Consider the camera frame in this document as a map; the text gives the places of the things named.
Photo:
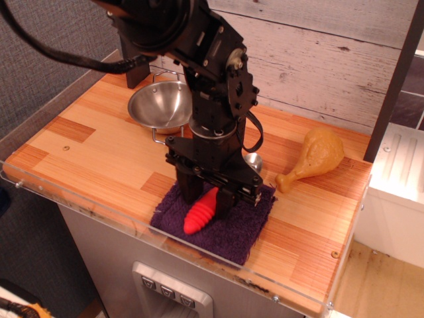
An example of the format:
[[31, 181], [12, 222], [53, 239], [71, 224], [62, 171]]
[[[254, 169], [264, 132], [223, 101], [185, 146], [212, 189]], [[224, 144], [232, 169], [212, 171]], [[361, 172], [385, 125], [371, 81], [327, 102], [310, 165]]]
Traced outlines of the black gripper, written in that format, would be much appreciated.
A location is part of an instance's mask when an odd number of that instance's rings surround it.
[[263, 181], [244, 161], [245, 128], [245, 124], [239, 124], [221, 136], [199, 136], [194, 131], [192, 138], [166, 138], [166, 161], [176, 167], [178, 185], [187, 204], [199, 199], [204, 182], [219, 188], [216, 219], [225, 219], [240, 200], [258, 204]]

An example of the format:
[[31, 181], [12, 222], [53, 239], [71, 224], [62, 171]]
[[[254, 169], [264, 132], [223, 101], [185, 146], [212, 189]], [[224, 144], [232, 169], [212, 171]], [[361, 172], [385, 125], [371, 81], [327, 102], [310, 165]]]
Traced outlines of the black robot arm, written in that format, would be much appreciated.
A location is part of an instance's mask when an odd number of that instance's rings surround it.
[[217, 187], [215, 214], [239, 201], [257, 204], [262, 178], [242, 156], [246, 123], [258, 88], [248, 71], [242, 36], [206, 1], [100, 1], [123, 38], [145, 56], [167, 56], [184, 69], [191, 91], [191, 138], [169, 136], [167, 161], [176, 167], [184, 200], [203, 182]]

